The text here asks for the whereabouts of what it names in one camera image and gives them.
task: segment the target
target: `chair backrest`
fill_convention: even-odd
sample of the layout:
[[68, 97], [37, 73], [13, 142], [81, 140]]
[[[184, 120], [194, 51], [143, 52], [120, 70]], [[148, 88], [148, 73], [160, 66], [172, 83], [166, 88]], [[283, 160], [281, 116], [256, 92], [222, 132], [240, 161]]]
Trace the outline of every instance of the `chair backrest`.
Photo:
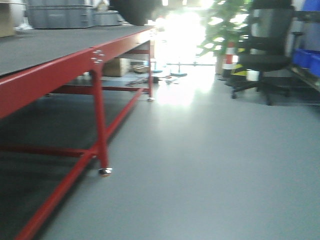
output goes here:
[[295, 8], [292, 0], [253, 0], [248, 16], [250, 48], [283, 55]]

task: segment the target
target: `traffic cone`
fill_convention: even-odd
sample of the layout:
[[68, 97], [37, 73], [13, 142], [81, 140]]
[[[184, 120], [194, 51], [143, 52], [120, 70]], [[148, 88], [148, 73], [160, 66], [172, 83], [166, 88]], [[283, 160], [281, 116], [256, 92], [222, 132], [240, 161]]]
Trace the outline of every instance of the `traffic cone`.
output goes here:
[[[244, 48], [239, 48], [238, 53], [245, 51]], [[247, 69], [241, 64], [237, 63], [231, 70], [230, 77], [226, 80], [225, 85], [230, 87], [237, 87], [241, 82], [247, 81]]]
[[229, 42], [226, 49], [224, 61], [223, 61], [222, 74], [219, 77], [219, 80], [225, 81], [230, 77], [231, 71], [232, 69], [234, 69], [234, 64], [233, 64], [234, 53], [235, 53], [234, 43]]

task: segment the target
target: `table caster wheel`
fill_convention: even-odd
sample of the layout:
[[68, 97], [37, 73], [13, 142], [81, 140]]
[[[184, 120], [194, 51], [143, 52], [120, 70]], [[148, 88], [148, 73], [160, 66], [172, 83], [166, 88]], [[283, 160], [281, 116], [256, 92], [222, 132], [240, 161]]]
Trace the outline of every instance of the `table caster wheel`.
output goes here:
[[231, 98], [232, 98], [232, 99], [236, 99], [236, 98], [237, 98], [237, 94], [236, 94], [235, 92], [233, 92], [233, 93], [231, 94]]
[[100, 168], [99, 169], [99, 174], [101, 177], [109, 177], [112, 173], [112, 168], [108, 167], [108, 168]]

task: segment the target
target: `office chair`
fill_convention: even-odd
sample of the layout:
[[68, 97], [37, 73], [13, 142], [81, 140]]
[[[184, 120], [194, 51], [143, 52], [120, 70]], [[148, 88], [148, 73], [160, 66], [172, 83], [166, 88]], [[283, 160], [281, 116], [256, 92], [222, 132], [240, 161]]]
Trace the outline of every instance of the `office chair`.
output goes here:
[[264, 73], [281, 70], [291, 63], [285, 55], [287, 36], [294, 17], [292, 0], [253, 0], [247, 19], [247, 39], [239, 42], [245, 51], [238, 55], [238, 63], [247, 70], [258, 71], [257, 81], [245, 81], [234, 86], [231, 98], [237, 98], [237, 92], [256, 88], [266, 96], [266, 104], [272, 105], [269, 90], [275, 89], [290, 95], [288, 88], [268, 83]]

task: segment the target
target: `gray floor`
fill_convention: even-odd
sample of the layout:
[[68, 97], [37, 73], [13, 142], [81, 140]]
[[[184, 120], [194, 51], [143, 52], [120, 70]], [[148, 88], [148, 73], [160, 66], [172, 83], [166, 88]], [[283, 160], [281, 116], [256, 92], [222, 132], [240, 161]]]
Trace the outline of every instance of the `gray floor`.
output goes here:
[[[231, 89], [214, 80], [211, 67], [188, 73], [179, 84], [155, 86], [154, 102], [140, 98], [109, 144], [112, 176], [98, 177], [97, 162], [88, 166], [37, 239], [320, 239], [318, 93], [274, 95], [276, 106], [267, 106], [253, 89], [231, 99]], [[131, 96], [106, 92], [108, 116]], [[94, 139], [91, 101], [42, 98], [2, 120], [0, 134], [9, 142], [86, 147]], [[63, 130], [50, 127], [51, 137], [44, 137], [48, 125]], [[0, 160], [4, 188], [12, 193], [2, 194], [0, 223], [34, 208], [31, 199], [41, 199], [73, 161], [50, 158], [44, 164], [42, 156], [9, 153]], [[29, 175], [19, 174], [20, 168]], [[28, 185], [35, 180], [36, 186]], [[28, 191], [23, 199], [16, 188]], [[15, 214], [8, 216], [4, 204]]]

